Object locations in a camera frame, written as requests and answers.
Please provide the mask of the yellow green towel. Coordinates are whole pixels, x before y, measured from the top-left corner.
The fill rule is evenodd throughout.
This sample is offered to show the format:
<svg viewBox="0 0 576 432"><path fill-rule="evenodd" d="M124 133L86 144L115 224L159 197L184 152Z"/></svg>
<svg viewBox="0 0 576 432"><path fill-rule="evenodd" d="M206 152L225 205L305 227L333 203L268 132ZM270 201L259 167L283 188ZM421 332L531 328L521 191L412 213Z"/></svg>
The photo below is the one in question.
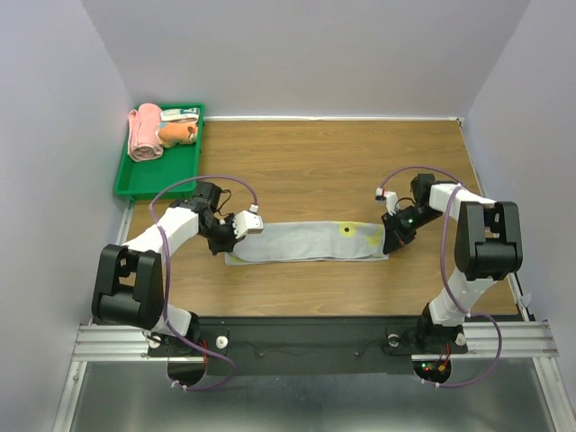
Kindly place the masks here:
<svg viewBox="0 0 576 432"><path fill-rule="evenodd" d="M383 225L355 221L267 223L249 234L231 253L228 266L271 263L344 261L371 262L389 258L383 252Z"/></svg>

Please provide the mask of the orange polka dot towel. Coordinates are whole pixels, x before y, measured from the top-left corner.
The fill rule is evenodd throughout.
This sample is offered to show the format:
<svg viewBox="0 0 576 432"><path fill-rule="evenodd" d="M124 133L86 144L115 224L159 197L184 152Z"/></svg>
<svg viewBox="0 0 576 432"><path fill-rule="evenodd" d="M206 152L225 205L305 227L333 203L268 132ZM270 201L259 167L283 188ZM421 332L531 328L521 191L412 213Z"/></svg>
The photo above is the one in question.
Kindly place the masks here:
<svg viewBox="0 0 576 432"><path fill-rule="evenodd" d="M171 149L176 145L192 145L198 136L198 124L196 122L163 121L156 128L159 144L165 149Z"/></svg>

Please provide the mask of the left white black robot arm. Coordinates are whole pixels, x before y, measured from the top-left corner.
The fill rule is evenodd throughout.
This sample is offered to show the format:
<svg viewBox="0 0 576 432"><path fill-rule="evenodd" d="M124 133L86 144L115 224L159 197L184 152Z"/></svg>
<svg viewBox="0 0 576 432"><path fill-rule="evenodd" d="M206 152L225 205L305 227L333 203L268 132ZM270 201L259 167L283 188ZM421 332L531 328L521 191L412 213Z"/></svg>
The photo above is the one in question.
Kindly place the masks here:
<svg viewBox="0 0 576 432"><path fill-rule="evenodd" d="M172 202L139 236L104 247L95 278L93 318L169 335L169 344L179 354L193 353L200 344L199 318L169 304L168 259L196 236L207 240L213 255L230 253L250 230L262 228L252 211L221 217L222 194L216 184L200 181L192 197Z"/></svg>

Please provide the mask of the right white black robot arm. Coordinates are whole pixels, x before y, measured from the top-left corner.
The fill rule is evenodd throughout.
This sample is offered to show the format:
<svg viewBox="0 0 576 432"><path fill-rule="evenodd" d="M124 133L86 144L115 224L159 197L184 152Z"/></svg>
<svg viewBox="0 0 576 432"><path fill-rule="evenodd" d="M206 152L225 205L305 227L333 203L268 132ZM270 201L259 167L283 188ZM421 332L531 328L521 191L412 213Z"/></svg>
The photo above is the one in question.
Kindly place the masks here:
<svg viewBox="0 0 576 432"><path fill-rule="evenodd" d="M414 328L392 336L390 351L401 355L433 354L439 348L462 353L463 324L474 304L496 282L514 274L523 263L518 205L470 192L455 179L438 180L418 174L410 182L411 204L399 206L400 198L380 186L375 199L384 203L384 243L389 255L412 242L419 228L437 219L456 224L454 271L440 270L443 288L426 304Z"/></svg>

